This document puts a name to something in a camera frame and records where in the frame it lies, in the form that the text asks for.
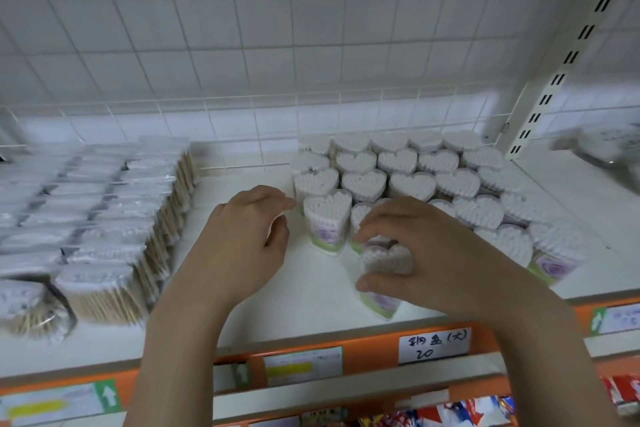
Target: person's left hand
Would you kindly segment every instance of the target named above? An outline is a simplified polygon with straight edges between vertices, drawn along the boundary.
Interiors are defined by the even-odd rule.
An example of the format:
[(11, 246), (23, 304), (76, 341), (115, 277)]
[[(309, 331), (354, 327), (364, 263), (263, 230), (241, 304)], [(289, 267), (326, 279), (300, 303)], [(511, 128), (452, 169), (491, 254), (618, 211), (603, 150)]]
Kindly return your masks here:
[(260, 290), (287, 250), (287, 218), (278, 215), (295, 205), (280, 189), (260, 185), (216, 206), (156, 310), (188, 307), (206, 315), (216, 305), (232, 309)]

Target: person's right hand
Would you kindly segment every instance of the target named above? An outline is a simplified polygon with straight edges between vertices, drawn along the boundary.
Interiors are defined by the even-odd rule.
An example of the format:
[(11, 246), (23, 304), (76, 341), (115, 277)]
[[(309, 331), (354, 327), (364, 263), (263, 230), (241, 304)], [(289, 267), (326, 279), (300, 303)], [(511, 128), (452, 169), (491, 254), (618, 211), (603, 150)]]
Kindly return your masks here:
[(539, 305), (540, 300), (557, 299), (527, 269), (458, 220), (414, 197), (392, 199), (374, 208), (355, 239), (364, 242), (377, 235), (396, 239), (412, 252), (413, 273), (366, 274), (356, 284), (360, 292), (487, 323), (508, 319), (522, 307)]

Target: yellow highlight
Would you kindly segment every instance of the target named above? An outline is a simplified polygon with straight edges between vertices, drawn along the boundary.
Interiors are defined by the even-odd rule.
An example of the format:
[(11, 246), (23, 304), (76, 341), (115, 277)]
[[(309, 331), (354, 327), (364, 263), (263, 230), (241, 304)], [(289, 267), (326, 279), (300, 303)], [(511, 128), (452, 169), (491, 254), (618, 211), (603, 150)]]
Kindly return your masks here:
[(24, 405), (9, 407), (6, 410), (6, 413), (10, 419), (17, 419), (18, 417), (30, 417), (32, 415), (59, 412), (67, 406), (68, 403), (64, 400), (44, 400), (42, 402), (26, 403)]
[(280, 378), (288, 375), (299, 375), (300, 373), (311, 373), (314, 365), (311, 361), (307, 363), (295, 363), (293, 365), (271, 366), (267, 368), (267, 378)]

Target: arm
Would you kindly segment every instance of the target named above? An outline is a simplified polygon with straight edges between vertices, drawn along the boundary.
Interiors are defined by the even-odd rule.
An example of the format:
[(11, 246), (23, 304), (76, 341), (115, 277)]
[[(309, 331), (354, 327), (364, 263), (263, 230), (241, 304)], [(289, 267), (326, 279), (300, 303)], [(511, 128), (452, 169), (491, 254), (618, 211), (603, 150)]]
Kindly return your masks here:
[(124, 427), (211, 427), (220, 332), (282, 266), (289, 229), (278, 215), (294, 205), (258, 186), (214, 209), (149, 318)]
[(372, 210), (356, 239), (397, 239), (410, 276), (372, 273), (362, 292), (483, 321), (498, 340), (523, 427), (622, 426), (573, 315), (541, 280), (434, 206), (412, 197)]

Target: hand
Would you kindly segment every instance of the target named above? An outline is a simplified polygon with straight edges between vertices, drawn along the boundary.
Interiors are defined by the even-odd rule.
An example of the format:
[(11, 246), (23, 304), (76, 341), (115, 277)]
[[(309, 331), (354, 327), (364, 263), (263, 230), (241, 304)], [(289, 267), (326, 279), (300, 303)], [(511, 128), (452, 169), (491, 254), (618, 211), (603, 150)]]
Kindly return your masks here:
[(541, 300), (557, 296), (537, 277), (488, 244), (458, 220), (413, 197), (374, 208), (355, 236), (364, 242), (388, 236), (413, 255), (409, 276), (369, 273), (358, 280), (360, 292), (373, 292), (494, 323)]
[(287, 250), (287, 218), (278, 215), (295, 204), (280, 189), (261, 185), (216, 206), (156, 310), (186, 305), (207, 315), (210, 302), (232, 309), (260, 290)]

